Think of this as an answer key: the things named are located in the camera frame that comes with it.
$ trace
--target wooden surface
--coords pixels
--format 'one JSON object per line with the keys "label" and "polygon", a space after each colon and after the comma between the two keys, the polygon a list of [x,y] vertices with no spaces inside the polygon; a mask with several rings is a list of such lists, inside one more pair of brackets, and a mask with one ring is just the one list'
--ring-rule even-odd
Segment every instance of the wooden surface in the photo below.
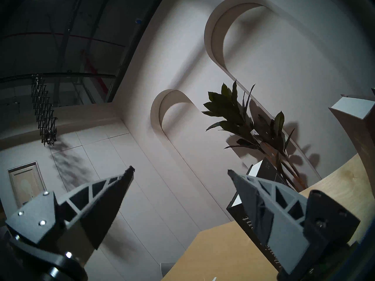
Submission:
{"label": "wooden surface", "polygon": [[324,192],[360,219],[361,222],[349,244],[360,241],[375,217],[375,200],[359,155],[356,154],[339,169],[301,194],[309,197],[312,189]]}
{"label": "wooden surface", "polygon": [[[375,216],[375,199],[360,157],[301,192],[323,191],[361,220],[349,241],[360,241]],[[163,281],[272,280],[277,270],[235,222],[200,232]]]}
{"label": "wooden surface", "polygon": [[276,281],[277,270],[235,222],[200,232],[163,281]]}

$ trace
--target metal bolt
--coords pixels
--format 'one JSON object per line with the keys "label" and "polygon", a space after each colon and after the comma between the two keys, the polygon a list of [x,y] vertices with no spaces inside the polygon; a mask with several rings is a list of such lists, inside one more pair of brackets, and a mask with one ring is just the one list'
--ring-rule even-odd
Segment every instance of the metal bolt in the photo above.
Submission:
{"label": "metal bolt", "polygon": [[348,214],[346,213],[346,211],[340,210],[339,215],[341,215],[342,217],[346,217]]}
{"label": "metal bolt", "polygon": [[316,225],[320,228],[325,228],[327,226],[327,224],[321,220],[317,220]]}

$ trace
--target potted plant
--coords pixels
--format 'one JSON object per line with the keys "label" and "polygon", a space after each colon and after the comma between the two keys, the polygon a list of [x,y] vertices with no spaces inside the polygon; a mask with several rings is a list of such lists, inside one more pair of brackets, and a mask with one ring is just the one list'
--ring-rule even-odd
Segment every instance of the potted plant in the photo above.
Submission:
{"label": "potted plant", "polygon": [[[287,146],[294,129],[285,139],[282,132],[284,125],[284,114],[282,112],[279,112],[270,123],[262,115],[258,115],[258,122],[254,123],[252,118],[247,115],[250,94],[246,103],[244,94],[242,106],[240,106],[237,101],[237,81],[233,83],[232,90],[223,84],[221,94],[209,91],[208,98],[210,101],[204,104],[208,110],[202,113],[208,116],[224,117],[225,120],[209,126],[206,131],[221,127],[224,131],[240,136],[241,139],[237,141],[238,145],[228,146],[224,149],[244,147],[259,150],[273,164],[285,184],[288,183],[298,192],[302,191],[307,186],[303,183],[298,170],[290,161],[287,153]],[[300,187],[285,173],[284,168]]]}

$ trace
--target wall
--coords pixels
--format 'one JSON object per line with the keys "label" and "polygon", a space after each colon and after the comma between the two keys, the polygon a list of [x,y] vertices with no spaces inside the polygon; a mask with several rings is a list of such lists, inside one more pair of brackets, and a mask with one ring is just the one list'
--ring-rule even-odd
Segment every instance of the wall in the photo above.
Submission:
{"label": "wall", "polygon": [[46,188],[57,197],[135,168],[116,219],[86,264],[89,280],[160,280],[159,263],[176,262],[200,231],[119,118],[66,125],[52,148],[29,139],[7,141],[0,151],[0,198],[8,216],[17,209],[10,168],[37,161]]}
{"label": "wall", "polygon": [[[221,45],[224,66],[247,88],[256,83],[252,94],[271,115],[283,111],[286,132],[295,128],[292,138],[317,172],[328,175],[341,159],[356,153],[328,107],[340,94],[365,91],[353,86],[326,54],[287,20],[264,6],[241,6],[243,13],[229,27]],[[230,12],[220,21],[230,17]]]}
{"label": "wall", "polygon": [[209,194],[229,217],[227,195],[236,189],[228,178],[228,169],[246,173],[247,167],[224,139],[215,137],[217,131],[206,129],[211,119],[203,115],[179,90],[168,93],[161,102],[159,120],[163,132],[188,164]]}

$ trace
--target red pipe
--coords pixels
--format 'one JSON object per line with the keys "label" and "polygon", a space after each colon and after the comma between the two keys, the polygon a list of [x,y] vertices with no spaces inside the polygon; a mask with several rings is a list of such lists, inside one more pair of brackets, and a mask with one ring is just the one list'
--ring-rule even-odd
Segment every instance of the red pipe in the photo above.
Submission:
{"label": "red pipe", "polygon": [[[91,73],[93,74],[98,74],[98,72],[96,71],[95,67],[92,65],[90,59],[86,56],[86,53],[84,50],[81,51],[82,52],[82,55],[85,57],[86,59],[86,67],[91,71]],[[96,78],[96,80],[98,81],[100,87],[102,88],[104,94],[108,94],[108,88],[107,86],[105,85],[103,79],[101,77],[99,78]]]}

